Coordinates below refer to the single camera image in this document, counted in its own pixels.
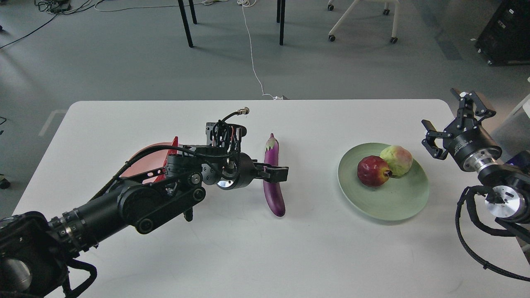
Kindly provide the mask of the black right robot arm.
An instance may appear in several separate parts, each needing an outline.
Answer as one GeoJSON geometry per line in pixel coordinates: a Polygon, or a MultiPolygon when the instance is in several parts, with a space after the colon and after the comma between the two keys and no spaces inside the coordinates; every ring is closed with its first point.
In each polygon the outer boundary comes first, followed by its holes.
{"type": "Polygon", "coordinates": [[[476,92],[452,88],[459,106],[455,119],[437,131],[429,120],[422,120],[426,136],[422,145],[435,159],[450,155],[460,170],[477,172],[480,185],[466,187],[457,203],[455,226],[466,252],[484,269],[511,279],[529,281],[528,277],[504,270],[480,257],[465,242],[460,230],[463,205],[471,222],[491,236],[513,237],[529,242],[529,231],[522,227],[530,220],[529,151],[524,150],[506,163],[500,163],[501,147],[483,128],[485,119],[496,111],[485,97],[476,92]]]}

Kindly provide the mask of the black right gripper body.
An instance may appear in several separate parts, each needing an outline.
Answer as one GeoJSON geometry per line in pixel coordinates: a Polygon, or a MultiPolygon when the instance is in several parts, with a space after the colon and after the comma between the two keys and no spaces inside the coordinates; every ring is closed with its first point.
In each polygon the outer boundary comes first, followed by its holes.
{"type": "Polygon", "coordinates": [[[476,119],[465,118],[462,124],[454,119],[444,130],[449,138],[443,147],[465,172],[480,172],[501,157],[502,149],[476,119]]]}

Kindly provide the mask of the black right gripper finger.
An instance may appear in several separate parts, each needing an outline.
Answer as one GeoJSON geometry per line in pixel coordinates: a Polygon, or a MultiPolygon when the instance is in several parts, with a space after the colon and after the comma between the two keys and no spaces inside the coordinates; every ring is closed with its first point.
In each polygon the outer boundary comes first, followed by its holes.
{"type": "Polygon", "coordinates": [[[450,89],[459,102],[454,120],[456,127],[478,127],[485,119],[496,115],[492,104],[480,93],[450,89]]]}
{"type": "Polygon", "coordinates": [[[436,144],[436,139],[451,138],[450,132],[439,132],[429,120],[422,120],[422,125],[426,129],[425,138],[422,140],[422,145],[426,148],[428,153],[437,160],[445,160],[448,151],[444,150],[436,144]]]}

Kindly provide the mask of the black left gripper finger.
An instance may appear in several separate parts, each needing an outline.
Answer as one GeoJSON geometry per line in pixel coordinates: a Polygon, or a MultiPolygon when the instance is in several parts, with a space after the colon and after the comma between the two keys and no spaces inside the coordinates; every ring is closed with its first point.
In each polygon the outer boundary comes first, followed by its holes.
{"type": "Polygon", "coordinates": [[[273,166],[268,163],[253,163],[255,168],[255,179],[261,179],[268,183],[280,183],[287,181],[289,174],[288,166],[273,166]]]}

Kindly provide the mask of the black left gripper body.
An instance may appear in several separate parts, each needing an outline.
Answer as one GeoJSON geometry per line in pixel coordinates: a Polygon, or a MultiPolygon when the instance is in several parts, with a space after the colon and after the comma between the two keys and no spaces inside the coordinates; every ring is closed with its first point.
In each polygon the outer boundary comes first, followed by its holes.
{"type": "Polygon", "coordinates": [[[221,178],[217,186],[223,190],[244,188],[257,178],[257,173],[254,161],[242,152],[234,168],[229,168],[224,172],[224,176],[228,179],[221,178]]]}

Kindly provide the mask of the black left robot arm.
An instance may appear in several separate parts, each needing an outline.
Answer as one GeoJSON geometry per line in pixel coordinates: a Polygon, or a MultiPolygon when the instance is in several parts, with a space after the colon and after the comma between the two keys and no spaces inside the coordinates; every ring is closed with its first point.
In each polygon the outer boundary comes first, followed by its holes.
{"type": "Polygon", "coordinates": [[[205,145],[153,145],[140,150],[87,203],[46,219],[37,211],[1,220],[2,298],[43,298],[62,287],[77,298],[95,281],[81,252],[133,226],[148,234],[178,215],[193,220],[193,207],[206,197],[204,185],[244,188],[253,180],[278,184],[288,177],[278,166],[277,143],[267,142],[264,162],[241,150],[246,127],[227,123],[246,115],[244,107],[206,124],[205,145]]]}

